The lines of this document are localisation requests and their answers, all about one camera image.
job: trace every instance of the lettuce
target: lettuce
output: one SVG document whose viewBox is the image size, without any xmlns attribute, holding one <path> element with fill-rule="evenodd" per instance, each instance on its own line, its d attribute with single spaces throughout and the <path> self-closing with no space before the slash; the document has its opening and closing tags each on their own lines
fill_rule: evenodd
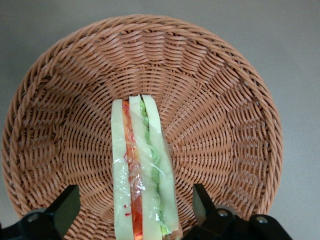
<svg viewBox="0 0 320 240">
<path fill-rule="evenodd" d="M 152 147 L 152 143 L 150 141 L 150 127 L 149 127 L 149 118 L 146 112 L 146 105 L 143 100 L 140 101 L 140 110 L 141 114 L 143 117 L 143 124 L 145 126 L 145 133 L 144 133 L 144 138 L 146 143 L 150 146 L 151 148 L 151 158 L 153 161 L 153 168 L 151 170 L 151 177 L 152 181 L 155 183 L 155 188 L 157 193 L 160 195 L 160 170 L 159 170 L 159 165 L 160 165 L 160 155 L 158 152 L 155 150 L 154 147 Z M 162 203 L 160 203 L 160 208 L 159 208 L 159 222 L 160 222 L 160 228 L 161 228 L 161 233 L 163 236 L 171 234 L 172 230 L 171 228 L 164 223 L 163 221 L 163 209 L 164 206 Z"/>
</svg>

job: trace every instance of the red filling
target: red filling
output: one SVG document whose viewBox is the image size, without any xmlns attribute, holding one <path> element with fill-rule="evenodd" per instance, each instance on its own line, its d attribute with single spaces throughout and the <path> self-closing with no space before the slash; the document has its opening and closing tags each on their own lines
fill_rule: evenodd
<svg viewBox="0 0 320 240">
<path fill-rule="evenodd" d="M 132 214 L 134 240 L 141 240 L 143 238 L 141 168 L 134 132 L 132 129 L 129 103 L 127 101 L 122 101 L 122 115 L 126 145 L 124 159 L 128 163 L 128 180 L 130 183 L 131 193 L 131 213 L 126 213 L 125 216 Z"/>
</svg>

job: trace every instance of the sandwich half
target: sandwich half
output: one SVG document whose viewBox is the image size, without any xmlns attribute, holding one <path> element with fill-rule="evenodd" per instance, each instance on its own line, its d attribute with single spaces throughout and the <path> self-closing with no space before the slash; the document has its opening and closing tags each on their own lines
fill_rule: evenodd
<svg viewBox="0 0 320 240">
<path fill-rule="evenodd" d="M 113 101 L 111 132 L 116 239 L 180 239 L 175 178 L 154 99 Z"/>
</svg>

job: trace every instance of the wicker basket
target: wicker basket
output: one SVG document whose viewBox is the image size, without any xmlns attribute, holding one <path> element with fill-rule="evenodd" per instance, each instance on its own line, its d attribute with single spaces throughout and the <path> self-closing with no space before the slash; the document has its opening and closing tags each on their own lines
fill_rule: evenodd
<svg viewBox="0 0 320 240">
<path fill-rule="evenodd" d="M 190 23 L 130 15 L 86 26 L 32 65 L 8 111 L 6 188 L 22 216 L 78 184 L 81 211 L 65 239 L 114 239 L 111 104 L 149 94 L 172 148 L 183 230 L 192 185 L 240 217 L 270 209 L 282 169 L 278 111 L 230 44 Z"/>
</svg>

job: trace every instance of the black clamp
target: black clamp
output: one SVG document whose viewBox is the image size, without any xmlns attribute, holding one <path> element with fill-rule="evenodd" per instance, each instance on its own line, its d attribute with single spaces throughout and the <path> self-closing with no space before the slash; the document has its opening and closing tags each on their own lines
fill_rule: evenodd
<svg viewBox="0 0 320 240">
<path fill-rule="evenodd" d="M 193 185 L 192 204 L 197 225 L 183 240 L 292 240 L 271 216 L 256 214 L 246 221 L 226 208 L 216 208 L 202 184 Z"/>
<path fill-rule="evenodd" d="M 61 240 L 79 211 L 79 187 L 70 185 L 45 211 L 31 211 L 12 226 L 0 226 L 0 240 Z"/>
</svg>

